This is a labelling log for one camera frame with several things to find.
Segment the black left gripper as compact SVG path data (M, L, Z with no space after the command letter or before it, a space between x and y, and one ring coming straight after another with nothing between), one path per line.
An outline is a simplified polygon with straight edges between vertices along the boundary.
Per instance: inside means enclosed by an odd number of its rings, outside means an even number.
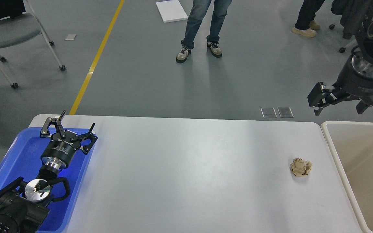
M58 118L48 117L40 130L40 138L50 138L50 142L40 159L43 165L55 169L67 169L77 151L81 150L87 155L98 139L93 133L95 123L92 123L89 131L84 134L78 135L70 130L65 131L61 120L66 112L64 110ZM50 133L50 126L55 127L56 132L54 134ZM86 140L89 140L89 143L83 145Z

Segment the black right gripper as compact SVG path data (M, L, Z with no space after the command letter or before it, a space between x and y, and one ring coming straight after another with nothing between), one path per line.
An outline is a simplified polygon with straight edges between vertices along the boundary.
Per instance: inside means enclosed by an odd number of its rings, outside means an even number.
M343 66L336 83L327 85L318 82L307 99L309 107L318 116L323 108L335 105L348 97L360 99L356 105L359 115L373 106L373 64L362 55L351 55Z

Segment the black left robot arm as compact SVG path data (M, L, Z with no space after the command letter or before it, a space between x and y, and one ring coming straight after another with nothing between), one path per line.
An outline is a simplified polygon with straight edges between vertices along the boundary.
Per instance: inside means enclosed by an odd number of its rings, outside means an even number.
M60 233L70 221L91 149L89 129L60 116L21 131L0 164L0 233Z

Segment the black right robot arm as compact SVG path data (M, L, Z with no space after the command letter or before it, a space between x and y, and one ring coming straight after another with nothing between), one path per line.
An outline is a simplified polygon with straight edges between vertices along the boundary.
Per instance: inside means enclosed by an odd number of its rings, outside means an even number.
M358 114L373 106L373 4L367 4L367 13L355 38L359 51L351 50L336 82L332 85L318 82L309 93L308 103L315 115L342 101L359 100Z

